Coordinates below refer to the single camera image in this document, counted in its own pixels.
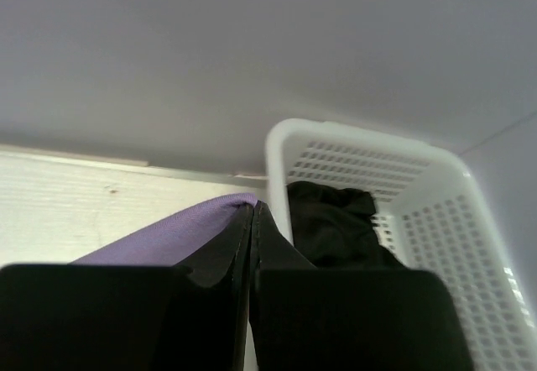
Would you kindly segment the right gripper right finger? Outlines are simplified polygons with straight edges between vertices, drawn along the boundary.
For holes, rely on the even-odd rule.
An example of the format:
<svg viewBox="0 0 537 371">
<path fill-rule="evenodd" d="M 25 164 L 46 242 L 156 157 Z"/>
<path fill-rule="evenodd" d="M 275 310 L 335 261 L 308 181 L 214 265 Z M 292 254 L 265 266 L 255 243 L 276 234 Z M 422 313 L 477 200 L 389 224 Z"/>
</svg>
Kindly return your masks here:
<svg viewBox="0 0 537 371">
<path fill-rule="evenodd" d="M 253 211 L 250 323 L 261 370 L 461 370 L 451 294 L 424 270 L 323 270 Z"/>
</svg>

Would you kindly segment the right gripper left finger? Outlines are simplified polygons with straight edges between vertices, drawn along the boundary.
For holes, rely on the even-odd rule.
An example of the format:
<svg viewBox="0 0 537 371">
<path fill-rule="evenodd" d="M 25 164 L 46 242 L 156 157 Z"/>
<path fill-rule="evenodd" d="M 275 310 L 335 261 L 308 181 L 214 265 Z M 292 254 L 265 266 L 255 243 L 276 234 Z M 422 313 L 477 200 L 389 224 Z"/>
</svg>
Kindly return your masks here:
<svg viewBox="0 0 537 371">
<path fill-rule="evenodd" d="M 183 261 L 1 271 L 4 370 L 240 370 L 252 206 Z"/>
</svg>

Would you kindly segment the purple t shirt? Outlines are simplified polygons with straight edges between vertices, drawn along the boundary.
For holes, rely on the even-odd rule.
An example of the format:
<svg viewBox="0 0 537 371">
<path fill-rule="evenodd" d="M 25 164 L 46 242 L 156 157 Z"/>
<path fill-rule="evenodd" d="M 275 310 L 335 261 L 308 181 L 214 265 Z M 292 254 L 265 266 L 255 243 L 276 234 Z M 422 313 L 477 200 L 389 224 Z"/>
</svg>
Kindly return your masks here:
<svg viewBox="0 0 537 371">
<path fill-rule="evenodd" d="M 174 265 L 211 241 L 231 222 L 241 206 L 255 206 L 252 193 L 219 196 L 176 212 L 115 242 L 74 264 Z"/>
</svg>

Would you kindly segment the black t shirt in basket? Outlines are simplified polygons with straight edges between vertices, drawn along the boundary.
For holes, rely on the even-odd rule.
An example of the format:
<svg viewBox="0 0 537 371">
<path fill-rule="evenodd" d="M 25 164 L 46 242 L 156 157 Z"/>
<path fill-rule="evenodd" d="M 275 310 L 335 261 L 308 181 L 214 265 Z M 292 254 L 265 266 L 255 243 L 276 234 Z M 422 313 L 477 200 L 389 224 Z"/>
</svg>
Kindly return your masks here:
<svg viewBox="0 0 537 371">
<path fill-rule="evenodd" d="M 373 225 L 375 200 L 367 191 L 307 181 L 287 186 L 295 248 L 321 269 L 402 269 L 381 245 Z"/>
</svg>

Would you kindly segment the white plastic basket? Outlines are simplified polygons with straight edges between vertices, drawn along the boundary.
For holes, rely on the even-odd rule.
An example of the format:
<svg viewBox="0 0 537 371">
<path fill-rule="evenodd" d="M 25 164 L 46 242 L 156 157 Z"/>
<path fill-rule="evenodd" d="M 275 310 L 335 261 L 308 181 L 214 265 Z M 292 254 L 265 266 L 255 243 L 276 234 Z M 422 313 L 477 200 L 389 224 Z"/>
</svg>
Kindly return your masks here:
<svg viewBox="0 0 537 371">
<path fill-rule="evenodd" d="M 287 186 L 309 181 L 368 191 L 378 238 L 451 292 L 480 370 L 533 370 L 536 320 L 502 236 L 467 166 L 453 153 L 339 123 L 287 119 L 265 142 L 268 204 L 292 238 Z"/>
</svg>

